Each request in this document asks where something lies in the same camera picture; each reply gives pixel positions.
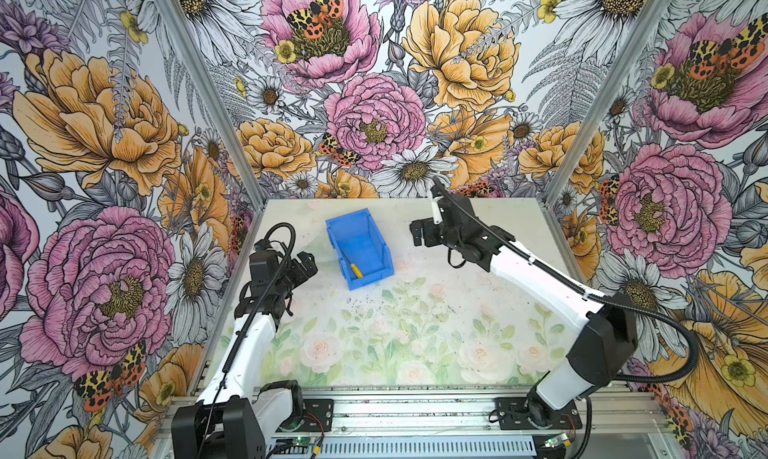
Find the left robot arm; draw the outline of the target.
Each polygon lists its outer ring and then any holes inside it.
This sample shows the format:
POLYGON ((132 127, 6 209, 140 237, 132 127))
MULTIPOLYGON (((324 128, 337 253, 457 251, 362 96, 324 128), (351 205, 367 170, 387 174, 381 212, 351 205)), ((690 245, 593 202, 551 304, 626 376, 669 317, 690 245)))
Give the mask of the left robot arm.
POLYGON ((258 379, 293 290, 317 274, 314 256, 258 250, 249 268, 226 357, 196 402, 179 408, 171 421, 176 458, 266 458, 279 426, 303 417, 295 380, 260 387, 258 379))

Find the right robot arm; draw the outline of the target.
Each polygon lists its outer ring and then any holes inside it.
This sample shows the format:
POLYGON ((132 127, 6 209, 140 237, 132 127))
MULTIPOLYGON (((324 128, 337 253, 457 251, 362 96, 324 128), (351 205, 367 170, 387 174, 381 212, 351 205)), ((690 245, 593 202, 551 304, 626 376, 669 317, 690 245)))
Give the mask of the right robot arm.
POLYGON ((575 336, 564 358, 529 390, 510 417, 550 428, 571 402, 617 378, 638 345, 630 300, 608 296, 551 266, 511 233, 481 221, 469 198, 440 182, 432 186, 430 201, 431 217, 410 225, 414 245, 444 246, 464 262, 520 287, 575 336))

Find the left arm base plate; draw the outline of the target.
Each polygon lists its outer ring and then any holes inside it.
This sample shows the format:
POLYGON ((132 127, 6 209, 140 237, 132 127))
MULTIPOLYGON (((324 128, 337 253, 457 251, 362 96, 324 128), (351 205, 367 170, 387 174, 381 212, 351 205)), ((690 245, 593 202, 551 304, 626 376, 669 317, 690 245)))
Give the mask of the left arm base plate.
POLYGON ((330 432, 333 424, 335 402, 332 399, 310 398, 304 400, 303 415, 284 421, 278 431, 283 433, 330 432))

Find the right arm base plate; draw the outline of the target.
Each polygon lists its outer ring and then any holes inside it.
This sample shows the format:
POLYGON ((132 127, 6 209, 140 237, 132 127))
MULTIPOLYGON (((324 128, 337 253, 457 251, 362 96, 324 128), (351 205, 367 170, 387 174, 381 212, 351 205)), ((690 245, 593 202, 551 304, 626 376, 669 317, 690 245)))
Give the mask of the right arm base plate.
POLYGON ((545 431, 579 430, 583 423, 574 401, 564 408, 555 410, 538 399, 522 396, 497 397, 494 409, 489 415, 501 430, 545 431))

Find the yellow handled screwdriver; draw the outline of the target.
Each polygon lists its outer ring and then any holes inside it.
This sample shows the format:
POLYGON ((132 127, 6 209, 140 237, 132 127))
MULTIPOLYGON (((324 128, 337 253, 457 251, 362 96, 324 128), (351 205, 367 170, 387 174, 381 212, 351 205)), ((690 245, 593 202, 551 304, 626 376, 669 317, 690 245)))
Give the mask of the yellow handled screwdriver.
POLYGON ((361 272, 361 270, 357 267, 356 264, 353 263, 353 261, 351 259, 349 259, 346 255, 344 255, 343 258, 344 258, 345 262, 347 263, 347 265, 349 266, 349 268, 351 270, 351 273, 355 276, 356 279, 361 279, 361 278, 364 277, 364 275, 361 272))

